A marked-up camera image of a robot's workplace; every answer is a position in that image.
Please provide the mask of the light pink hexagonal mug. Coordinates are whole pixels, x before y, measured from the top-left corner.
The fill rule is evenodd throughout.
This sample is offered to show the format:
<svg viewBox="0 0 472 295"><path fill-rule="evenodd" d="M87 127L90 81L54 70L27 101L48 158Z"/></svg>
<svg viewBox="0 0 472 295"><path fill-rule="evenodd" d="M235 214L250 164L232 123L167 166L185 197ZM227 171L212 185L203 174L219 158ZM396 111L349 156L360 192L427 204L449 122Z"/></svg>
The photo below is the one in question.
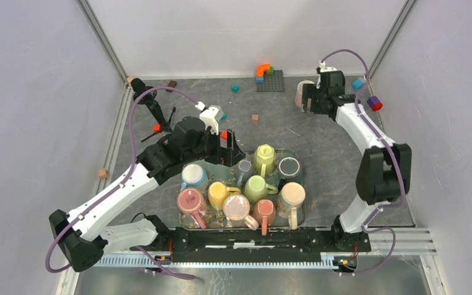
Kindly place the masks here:
<svg viewBox="0 0 472 295"><path fill-rule="evenodd" d="M294 99L295 105L301 111L303 110L303 92L304 92L304 85L315 85L314 81L304 80L298 83L296 96Z"/></svg>

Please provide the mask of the blue-grey square mug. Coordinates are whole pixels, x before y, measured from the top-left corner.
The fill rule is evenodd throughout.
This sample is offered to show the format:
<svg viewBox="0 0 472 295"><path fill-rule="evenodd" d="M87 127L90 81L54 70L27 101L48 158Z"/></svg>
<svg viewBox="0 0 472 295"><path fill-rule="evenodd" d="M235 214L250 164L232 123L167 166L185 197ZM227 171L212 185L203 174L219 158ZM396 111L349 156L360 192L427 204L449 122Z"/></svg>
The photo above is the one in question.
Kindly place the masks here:
<svg viewBox="0 0 472 295"><path fill-rule="evenodd" d="M241 160L237 167L237 187L242 187L254 175L253 164L249 160Z"/></svg>

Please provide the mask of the yellow-green hexagonal mug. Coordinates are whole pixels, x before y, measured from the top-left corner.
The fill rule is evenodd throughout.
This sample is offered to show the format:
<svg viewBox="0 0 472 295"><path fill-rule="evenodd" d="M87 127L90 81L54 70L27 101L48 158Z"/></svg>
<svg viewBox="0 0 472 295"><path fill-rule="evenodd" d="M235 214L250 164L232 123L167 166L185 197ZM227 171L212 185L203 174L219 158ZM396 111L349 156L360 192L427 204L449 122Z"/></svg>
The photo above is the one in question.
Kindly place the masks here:
<svg viewBox="0 0 472 295"><path fill-rule="evenodd" d="M261 177L271 174L276 163L275 149L269 144L262 144L254 152L253 167Z"/></svg>

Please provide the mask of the dark teal mug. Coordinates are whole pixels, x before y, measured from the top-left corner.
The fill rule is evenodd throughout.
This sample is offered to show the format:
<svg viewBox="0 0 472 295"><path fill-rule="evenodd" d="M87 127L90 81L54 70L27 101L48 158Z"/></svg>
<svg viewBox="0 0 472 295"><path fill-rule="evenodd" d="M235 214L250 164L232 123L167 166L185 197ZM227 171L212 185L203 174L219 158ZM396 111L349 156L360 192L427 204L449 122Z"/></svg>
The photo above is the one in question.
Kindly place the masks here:
<svg viewBox="0 0 472 295"><path fill-rule="evenodd" d="M278 176L288 182L302 182L301 163L295 157L284 157L278 164Z"/></svg>

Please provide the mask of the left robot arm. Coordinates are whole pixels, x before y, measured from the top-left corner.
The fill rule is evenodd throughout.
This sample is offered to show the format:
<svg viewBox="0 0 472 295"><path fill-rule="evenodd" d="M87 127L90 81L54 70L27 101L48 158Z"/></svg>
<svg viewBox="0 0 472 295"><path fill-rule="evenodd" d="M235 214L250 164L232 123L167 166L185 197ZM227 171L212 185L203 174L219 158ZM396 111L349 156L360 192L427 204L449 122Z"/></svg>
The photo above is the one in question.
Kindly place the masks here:
<svg viewBox="0 0 472 295"><path fill-rule="evenodd" d="M183 167L197 160L232 167L244 158L233 130L227 130L226 147L197 117L187 116L174 130L147 146L134 158L120 178L83 205L66 213L56 210L49 216L54 241L45 257L49 272L50 258L59 247L69 267L81 272L95 265L105 254L135 246L162 250L168 244L168 229L159 217L110 226L110 222L135 200L158 188Z"/></svg>

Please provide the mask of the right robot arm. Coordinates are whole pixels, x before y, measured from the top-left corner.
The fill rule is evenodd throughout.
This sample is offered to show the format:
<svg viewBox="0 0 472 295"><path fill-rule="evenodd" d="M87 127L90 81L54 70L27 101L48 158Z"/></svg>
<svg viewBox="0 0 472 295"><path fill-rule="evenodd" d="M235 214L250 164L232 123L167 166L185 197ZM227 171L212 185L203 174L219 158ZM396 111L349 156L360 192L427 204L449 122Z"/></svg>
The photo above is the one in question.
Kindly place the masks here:
<svg viewBox="0 0 472 295"><path fill-rule="evenodd" d="M365 113L354 94L345 92L345 76L319 66L316 83L304 84L303 111L327 115L341 126L362 153L355 186L357 195L331 227L330 241L339 250L362 240L371 220L386 207L401 203L409 192L412 151L389 138Z"/></svg>

